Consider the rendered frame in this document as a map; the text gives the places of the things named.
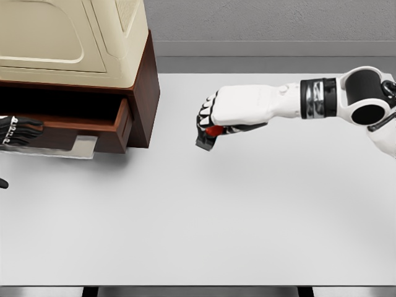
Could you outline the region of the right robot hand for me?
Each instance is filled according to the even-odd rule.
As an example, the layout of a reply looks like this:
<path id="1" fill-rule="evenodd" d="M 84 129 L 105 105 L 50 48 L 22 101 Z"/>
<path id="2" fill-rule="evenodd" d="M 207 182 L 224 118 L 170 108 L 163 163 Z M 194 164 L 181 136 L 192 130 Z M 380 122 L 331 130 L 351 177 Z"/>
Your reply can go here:
<path id="1" fill-rule="evenodd" d="M 268 85 L 222 87 L 202 104 L 196 127 L 223 126 L 223 136 L 266 126 L 273 116 L 274 93 L 275 87 Z"/>

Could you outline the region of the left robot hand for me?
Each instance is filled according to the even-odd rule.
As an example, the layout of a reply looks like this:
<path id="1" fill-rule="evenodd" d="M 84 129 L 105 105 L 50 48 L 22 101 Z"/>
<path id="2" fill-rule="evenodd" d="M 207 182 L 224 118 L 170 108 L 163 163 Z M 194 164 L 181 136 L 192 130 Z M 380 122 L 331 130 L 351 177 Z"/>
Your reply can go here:
<path id="1" fill-rule="evenodd" d="M 0 116 L 0 145 L 29 144 L 29 139 L 35 139 L 43 134 L 39 130 L 43 122 L 20 116 Z"/>

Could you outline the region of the grey switch with red button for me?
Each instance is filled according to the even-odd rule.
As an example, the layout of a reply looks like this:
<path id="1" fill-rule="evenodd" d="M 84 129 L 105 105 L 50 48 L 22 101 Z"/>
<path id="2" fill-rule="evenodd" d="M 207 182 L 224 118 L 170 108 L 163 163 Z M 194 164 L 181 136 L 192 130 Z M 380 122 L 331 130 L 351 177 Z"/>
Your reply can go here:
<path id="1" fill-rule="evenodd" d="M 223 131 L 223 126 L 211 126 L 205 129 L 198 127 L 196 146 L 206 151 L 211 151 L 215 145 L 217 137 L 222 135 Z"/>

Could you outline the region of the brown wooden drawer silver handle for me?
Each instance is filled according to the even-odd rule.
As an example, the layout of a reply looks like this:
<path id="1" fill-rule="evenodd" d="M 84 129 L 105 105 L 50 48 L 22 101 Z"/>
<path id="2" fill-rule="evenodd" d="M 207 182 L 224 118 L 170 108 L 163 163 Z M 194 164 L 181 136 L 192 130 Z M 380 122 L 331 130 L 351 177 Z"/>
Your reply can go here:
<path id="1" fill-rule="evenodd" d="M 27 146 L 0 145 L 0 152 L 89 160 L 95 152 L 124 153 L 132 126 L 126 99 L 108 108 L 109 114 L 55 116 L 28 114 L 43 121 L 43 134 Z"/>

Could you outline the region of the brown wooden cabinet cream top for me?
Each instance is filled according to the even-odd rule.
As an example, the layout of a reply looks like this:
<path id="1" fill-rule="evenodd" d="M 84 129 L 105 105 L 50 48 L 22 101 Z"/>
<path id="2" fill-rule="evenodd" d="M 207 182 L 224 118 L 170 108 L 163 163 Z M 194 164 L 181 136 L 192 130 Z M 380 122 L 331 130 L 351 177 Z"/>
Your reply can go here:
<path id="1" fill-rule="evenodd" d="M 126 148 L 147 148 L 159 97 L 144 0 L 0 0 L 0 116 L 107 115 L 126 99 Z"/>

